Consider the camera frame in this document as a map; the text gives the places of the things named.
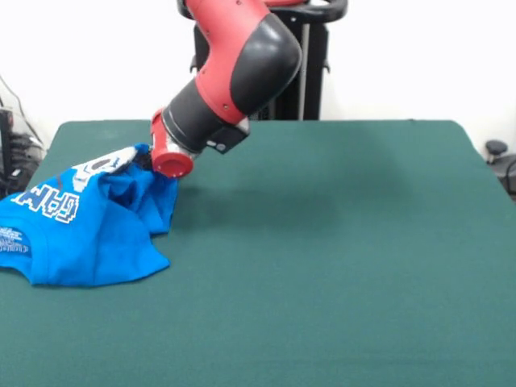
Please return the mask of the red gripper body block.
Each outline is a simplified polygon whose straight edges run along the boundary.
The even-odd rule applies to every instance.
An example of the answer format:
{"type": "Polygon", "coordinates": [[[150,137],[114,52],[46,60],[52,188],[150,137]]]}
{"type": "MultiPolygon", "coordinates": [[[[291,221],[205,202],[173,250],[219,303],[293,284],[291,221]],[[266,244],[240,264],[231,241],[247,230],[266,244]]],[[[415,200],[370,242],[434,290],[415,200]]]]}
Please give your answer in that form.
{"type": "Polygon", "coordinates": [[[152,168],[169,178],[182,178],[194,169],[202,153],[202,131],[198,122],[168,107],[152,117],[150,133],[152,168]]]}

